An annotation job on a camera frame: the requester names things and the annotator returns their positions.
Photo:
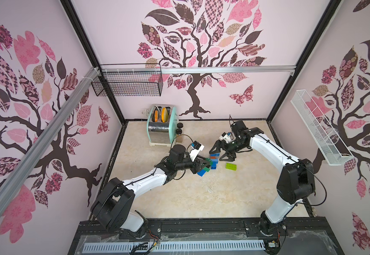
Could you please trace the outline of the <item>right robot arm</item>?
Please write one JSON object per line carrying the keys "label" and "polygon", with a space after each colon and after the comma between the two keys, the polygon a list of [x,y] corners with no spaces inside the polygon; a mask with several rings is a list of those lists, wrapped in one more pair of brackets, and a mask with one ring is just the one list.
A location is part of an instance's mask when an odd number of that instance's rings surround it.
{"label": "right robot arm", "polygon": [[249,129],[242,122],[237,122],[231,128],[231,133],[223,133],[215,142],[210,154],[224,152],[220,161],[233,162],[242,149],[255,150],[280,173],[276,185],[278,195],[272,205],[261,213],[258,223],[263,235],[272,236],[293,208],[315,192],[312,162],[289,154],[257,127]]}

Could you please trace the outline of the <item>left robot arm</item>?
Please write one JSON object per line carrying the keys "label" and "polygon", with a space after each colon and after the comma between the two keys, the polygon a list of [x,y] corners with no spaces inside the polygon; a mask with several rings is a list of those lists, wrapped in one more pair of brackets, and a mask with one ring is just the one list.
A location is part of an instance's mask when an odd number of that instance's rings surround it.
{"label": "left robot arm", "polygon": [[166,156],[143,175],[125,181],[111,179],[93,203],[91,213],[108,232],[124,229],[143,235],[147,219],[141,213],[131,211],[134,200],[174,180],[178,171],[190,170],[197,174],[210,169],[211,164],[209,158],[202,156],[194,160],[189,157],[173,160]]}

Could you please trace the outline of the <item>lime green long lego brick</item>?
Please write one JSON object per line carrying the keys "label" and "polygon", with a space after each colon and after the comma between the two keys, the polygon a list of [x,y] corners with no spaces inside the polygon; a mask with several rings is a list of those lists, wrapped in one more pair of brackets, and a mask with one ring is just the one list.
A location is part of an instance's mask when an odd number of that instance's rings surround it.
{"label": "lime green long lego brick", "polygon": [[236,164],[232,164],[232,163],[226,163],[225,168],[227,170],[236,171],[237,170],[237,165]]}

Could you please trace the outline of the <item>dark green square lego brick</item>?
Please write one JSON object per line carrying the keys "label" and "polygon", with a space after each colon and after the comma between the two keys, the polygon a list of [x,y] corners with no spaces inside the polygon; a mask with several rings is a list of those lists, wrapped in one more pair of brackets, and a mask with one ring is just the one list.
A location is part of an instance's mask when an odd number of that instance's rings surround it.
{"label": "dark green square lego brick", "polygon": [[212,162],[212,160],[211,160],[211,159],[209,159],[209,158],[208,158],[206,161],[207,161],[207,168],[209,168],[209,169],[210,169],[210,168],[212,167],[212,165],[213,165],[213,162]]}

